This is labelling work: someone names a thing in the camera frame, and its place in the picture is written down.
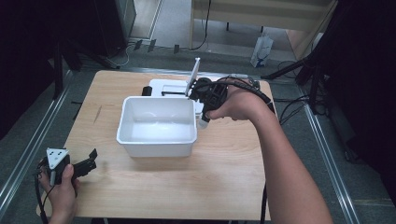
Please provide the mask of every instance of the finger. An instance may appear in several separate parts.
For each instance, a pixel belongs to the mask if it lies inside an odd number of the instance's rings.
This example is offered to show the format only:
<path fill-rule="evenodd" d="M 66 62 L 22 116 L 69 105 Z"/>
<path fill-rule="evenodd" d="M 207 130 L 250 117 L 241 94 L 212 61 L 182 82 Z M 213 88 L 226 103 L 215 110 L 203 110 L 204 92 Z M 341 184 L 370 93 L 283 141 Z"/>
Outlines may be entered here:
<path fill-rule="evenodd" d="M 40 174 L 40 177 L 38 178 L 38 182 L 40 182 L 40 185 L 44 189 L 44 191 L 49 192 L 50 191 L 50 179 L 47 176 L 47 170 L 44 166 L 41 166 L 40 170 L 41 170 L 41 174 Z"/>
<path fill-rule="evenodd" d="M 72 183 L 71 179 L 73 177 L 74 167 L 72 164 L 67 164 L 64 167 L 64 173 L 62 174 L 62 183 Z"/>
<path fill-rule="evenodd" d="M 221 107 L 217 110 L 207 111 L 205 115 L 209 119 L 220 119 L 220 118 L 225 117 L 225 115 L 223 113 L 223 107 Z"/>
<path fill-rule="evenodd" d="M 79 182 L 79 179 L 75 179 L 74 186 L 76 187 L 76 190 L 79 190 L 79 188 L 81 186 L 81 182 Z"/>

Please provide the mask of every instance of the white container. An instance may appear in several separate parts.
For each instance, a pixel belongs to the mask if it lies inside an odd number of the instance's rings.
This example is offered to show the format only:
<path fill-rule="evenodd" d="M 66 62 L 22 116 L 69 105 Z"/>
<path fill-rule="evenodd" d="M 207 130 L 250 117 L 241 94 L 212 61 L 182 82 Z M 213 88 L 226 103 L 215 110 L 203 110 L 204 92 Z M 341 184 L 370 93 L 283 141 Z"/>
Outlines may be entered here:
<path fill-rule="evenodd" d="M 152 96 L 124 100 L 117 141 L 131 157 L 187 157 L 196 139 L 192 100 Z"/>

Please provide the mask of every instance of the person's right hand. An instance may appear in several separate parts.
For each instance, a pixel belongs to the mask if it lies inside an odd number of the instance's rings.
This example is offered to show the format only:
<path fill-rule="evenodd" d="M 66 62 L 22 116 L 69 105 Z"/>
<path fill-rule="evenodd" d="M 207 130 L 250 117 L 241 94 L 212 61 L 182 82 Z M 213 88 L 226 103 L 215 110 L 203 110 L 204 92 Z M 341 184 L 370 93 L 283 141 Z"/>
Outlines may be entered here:
<path fill-rule="evenodd" d="M 272 113 L 272 111 L 259 96 L 229 85 L 224 104 L 217 110 L 207 111 L 205 115 L 209 119 L 230 117 L 233 120 L 253 121 L 262 113 Z"/>

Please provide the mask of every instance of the black device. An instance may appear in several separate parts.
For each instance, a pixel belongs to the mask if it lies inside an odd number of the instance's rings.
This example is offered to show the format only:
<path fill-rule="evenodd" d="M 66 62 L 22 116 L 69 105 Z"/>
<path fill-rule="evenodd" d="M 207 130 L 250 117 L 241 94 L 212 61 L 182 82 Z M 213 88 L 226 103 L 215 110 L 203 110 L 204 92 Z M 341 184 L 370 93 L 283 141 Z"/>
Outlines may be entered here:
<path fill-rule="evenodd" d="M 97 157 L 96 148 L 90 153 L 89 158 L 87 160 L 78 162 L 73 164 L 74 166 L 74 174 L 72 177 L 72 184 L 74 185 L 74 180 L 76 178 L 87 175 L 91 170 L 96 168 L 95 159 Z M 38 179 L 41 177 L 41 167 L 45 168 L 45 172 L 49 177 L 49 184 L 51 187 L 55 187 L 55 185 L 62 184 L 62 175 L 64 172 L 64 168 L 67 164 L 70 163 L 70 156 L 68 155 L 67 149 L 56 149 L 56 148 L 48 148 L 47 149 L 47 156 L 44 157 L 41 162 L 36 167 L 35 173 L 35 194 L 38 201 L 38 206 L 40 208 L 40 217 L 43 223 L 48 223 L 46 212 L 44 211 L 44 202 L 41 202 L 40 192 L 39 192 L 39 183 Z"/>
<path fill-rule="evenodd" d="M 204 124 L 210 121 L 205 116 L 209 110 L 220 108 L 227 99 L 228 86 L 233 85 L 240 89 L 250 91 L 264 100 L 272 112 L 275 113 L 274 105 L 271 99 L 260 91 L 260 82 L 250 78 L 248 81 L 238 77 L 222 77 L 217 81 L 212 81 L 207 77 L 201 77 L 190 83 L 190 99 L 204 104 L 201 120 Z"/>

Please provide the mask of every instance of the black curtain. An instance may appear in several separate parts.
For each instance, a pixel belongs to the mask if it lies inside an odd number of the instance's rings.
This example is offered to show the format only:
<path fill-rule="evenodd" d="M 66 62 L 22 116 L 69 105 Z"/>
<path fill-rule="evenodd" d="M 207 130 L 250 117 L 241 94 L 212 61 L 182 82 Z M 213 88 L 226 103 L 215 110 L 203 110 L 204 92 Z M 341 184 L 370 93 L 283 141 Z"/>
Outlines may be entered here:
<path fill-rule="evenodd" d="M 339 4 L 347 14 L 317 62 L 356 133 L 347 145 L 381 174 L 396 204 L 396 2 Z"/>

